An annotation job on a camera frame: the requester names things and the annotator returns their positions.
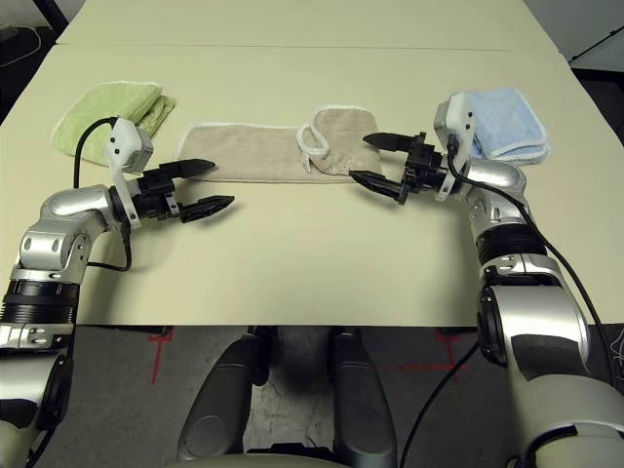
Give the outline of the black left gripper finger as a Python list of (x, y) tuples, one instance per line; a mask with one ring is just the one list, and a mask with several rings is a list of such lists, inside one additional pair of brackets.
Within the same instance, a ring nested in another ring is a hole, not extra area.
[(184, 159), (159, 165), (159, 169), (164, 171), (169, 178), (192, 178), (215, 168), (214, 162), (204, 159)]
[(187, 223), (212, 216), (227, 208), (234, 200), (234, 196), (214, 195), (190, 205), (180, 205), (179, 219), (182, 223)]

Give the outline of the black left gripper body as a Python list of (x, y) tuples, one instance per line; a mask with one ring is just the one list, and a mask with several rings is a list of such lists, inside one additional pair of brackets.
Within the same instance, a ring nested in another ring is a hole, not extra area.
[(164, 220), (179, 216), (175, 184), (166, 174), (146, 174), (128, 182), (139, 219)]

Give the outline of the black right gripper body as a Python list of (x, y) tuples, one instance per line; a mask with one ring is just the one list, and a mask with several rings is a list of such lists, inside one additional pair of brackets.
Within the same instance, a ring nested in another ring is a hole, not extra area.
[(425, 138), (425, 133), (399, 138), (399, 150), (408, 154), (400, 182), (400, 205), (411, 193), (439, 191), (447, 175), (448, 170), (442, 167), (442, 154), (434, 145), (427, 144)]

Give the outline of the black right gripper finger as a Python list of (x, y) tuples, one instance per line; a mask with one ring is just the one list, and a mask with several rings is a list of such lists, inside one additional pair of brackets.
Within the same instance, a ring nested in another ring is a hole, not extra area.
[(389, 197), (400, 205), (406, 201), (405, 187), (400, 182), (371, 171), (350, 171), (349, 175), (366, 189)]
[(410, 152), (415, 137), (392, 133), (374, 133), (364, 136), (363, 141), (383, 151)]

